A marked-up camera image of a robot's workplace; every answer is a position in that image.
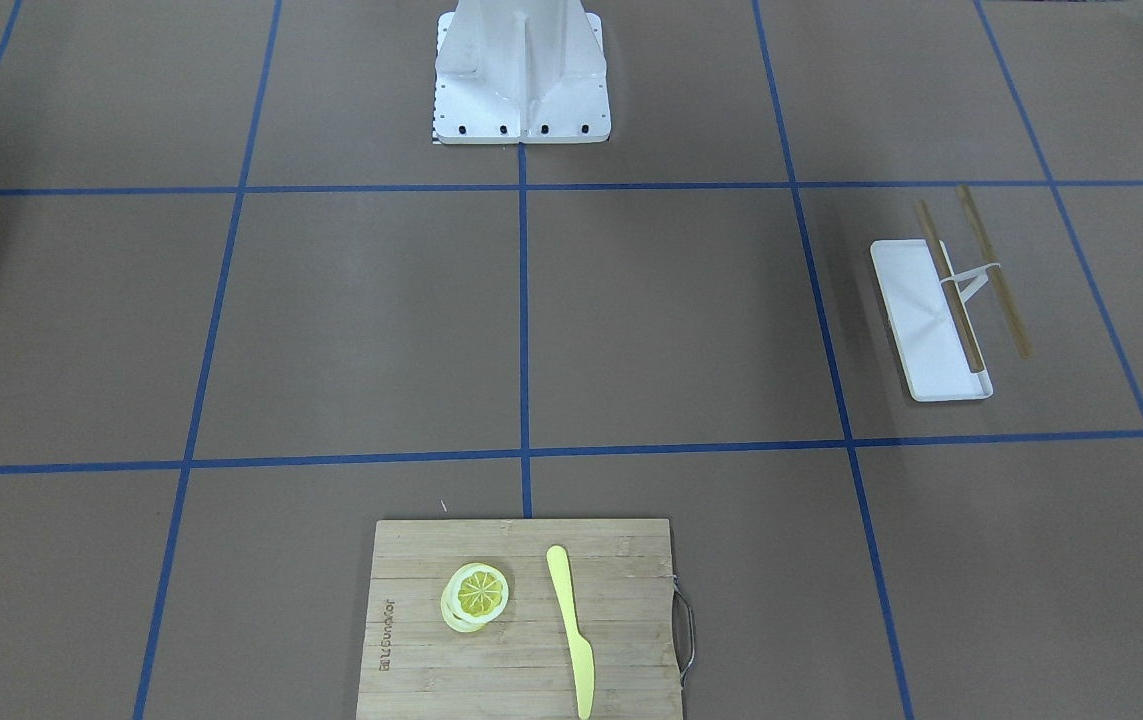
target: white tray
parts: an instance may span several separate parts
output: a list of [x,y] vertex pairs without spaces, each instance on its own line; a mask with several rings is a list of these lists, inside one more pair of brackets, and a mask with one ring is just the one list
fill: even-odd
[[993,384],[988,370],[972,373],[967,365],[927,241],[879,240],[869,251],[873,255],[887,318],[892,320],[909,394],[919,402],[991,397]]

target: yellow lemon slice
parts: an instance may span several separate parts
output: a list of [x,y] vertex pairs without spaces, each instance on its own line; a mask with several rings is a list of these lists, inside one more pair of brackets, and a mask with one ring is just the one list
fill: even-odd
[[456,570],[442,591],[442,619],[461,633],[474,633],[507,605],[507,579],[483,562]]

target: wooden chopstick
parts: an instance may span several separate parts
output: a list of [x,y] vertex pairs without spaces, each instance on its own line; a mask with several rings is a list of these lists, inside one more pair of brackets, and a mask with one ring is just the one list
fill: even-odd
[[[936,222],[927,211],[927,202],[919,200],[914,209],[918,210],[918,224],[922,225],[922,234],[927,237],[927,249],[932,251],[932,263],[936,265],[936,275],[942,281],[942,279],[953,274],[945,256],[945,246],[940,242]],[[980,354],[980,344],[975,342],[975,331],[967,318],[967,305],[964,304],[964,296],[958,293],[958,283],[945,282],[940,283],[940,287],[941,290],[945,291],[949,314],[954,319],[954,329],[958,331],[958,339],[964,344],[964,354],[967,355],[967,366],[969,366],[970,373],[983,373],[984,357]]]
[[[980,219],[980,210],[975,208],[975,200],[970,189],[960,184],[958,186],[958,199],[964,201],[964,213],[967,214],[967,222],[972,225],[975,240],[980,242],[980,253],[984,263],[997,263],[997,251],[993,251],[993,242],[988,238],[984,223]],[[1020,352],[1022,359],[1028,360],[1033,354],[1033,343],[1029,341],[1028,331],[1024,331],[1024,320],[1020,319],[1020,311],[1015,309],[1015,296],[1012,288],[1006,283],[1006,274],[1001,267],[988,270],[988,279],[993,283],[997,291],[997,301],[1002,304],[1002,314],[1006,315],[1006,327],[1012,331],[1012,341],[1015,341],[1015,350]]]

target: wooden cutting board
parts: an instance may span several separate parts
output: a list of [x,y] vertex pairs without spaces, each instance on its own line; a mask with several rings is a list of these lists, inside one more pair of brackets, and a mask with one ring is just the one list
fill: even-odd
[[[668,520],[382,520],[375,528],[359,720],[576,717],[544,552],[567,547],[593,645],[594,719],[681,720]],[[504,573],[504,613],[455,632],[439,600],[466,562]]]

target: yellow knife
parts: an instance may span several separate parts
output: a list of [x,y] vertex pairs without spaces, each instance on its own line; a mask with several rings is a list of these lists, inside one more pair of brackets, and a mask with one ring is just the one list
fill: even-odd
[[554,544],[544,553],[549,563],[549,577],[553,578],[553,592],[558,595],[558,609],[562,610],[562,624],[567,629],[567,646],[572,648],[572,674],[575,675],[575,706],[580,720],[589,720],[593,712],[593,647],[580,633],[575,619],[575,592],[572,591],[572,561],[567,560],[567,547]]

